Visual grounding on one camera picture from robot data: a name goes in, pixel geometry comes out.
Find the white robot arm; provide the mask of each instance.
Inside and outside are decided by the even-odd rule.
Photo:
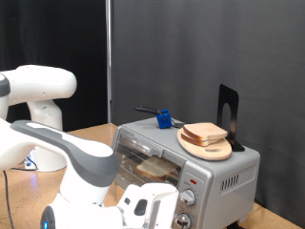
[[[27,102],[32,121],[63,130],[62,112],[53,99],[74,94],[77,83],[73,73],[53,67],[27,65],[1,72],[0,77],[0,84],[6,81],[10,85],[7,97],[1,97],[0,94],[0,117],[6,118],[8,106]],[[66,166],[63,157],[40,147],[35,147],[30,157],[40,172],[56,171]],[[26,169],[32,169],[32,166],[29,161],[25,161]]]
[[[62,155],[67,170],[41,229],[170,229],[178,197],[170,184],[130,185],[115,207],[101,207],[119,170],[111,147],[31,121],[0,119],[0,170],[18,164],[33,146]]]
[[[9,106],[71,97],[77,85],[73,73],[53,67],[27,65],[1,74],[10,82]]]

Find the black metal bracket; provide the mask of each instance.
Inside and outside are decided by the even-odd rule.
[[[231,110],[231,123],[230,123],[230,132],[227,136],[227,140],[232,146],[234,152],[245,151],[237,141],[235,141],[236,135],[236,124],[237,124],[237,110],[238,110],[238,93],[223,84],[220,84],[219,87],[219,98],[218,98],[218,109],[217,109],[217,126],[222,127],[222,113],[223,107],[227,103]]]

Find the toaster oven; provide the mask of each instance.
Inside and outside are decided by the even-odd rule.
[[[245,147],[226,160],[208,161],[186,152],[175,128],[159,129],[156,118],[117,127],[112,147],[120,161],[114,180],[129,184],[166,182],[179,199],[173,229],[222,229],[243,222],[254,209],[260,155]]]

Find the toaster oven knob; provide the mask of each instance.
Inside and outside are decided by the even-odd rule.
[[[181,229],[191,228],[191,219],[186,214],[181,214],[179,216],[175,216],[174,222]]]
[[[179,194],[179,198],[188,206],[192,206],[195,201],[194,193],[191,190],[187,190]]]

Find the blue block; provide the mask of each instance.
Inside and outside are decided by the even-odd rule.
[[[156,118],[158,119],[159,127],[160,129],[165,129],[168,127],[171,127],[172,124],[172,118],[168,111],[168,109],[164,109],[161,111],[162,114],[158,114]]]

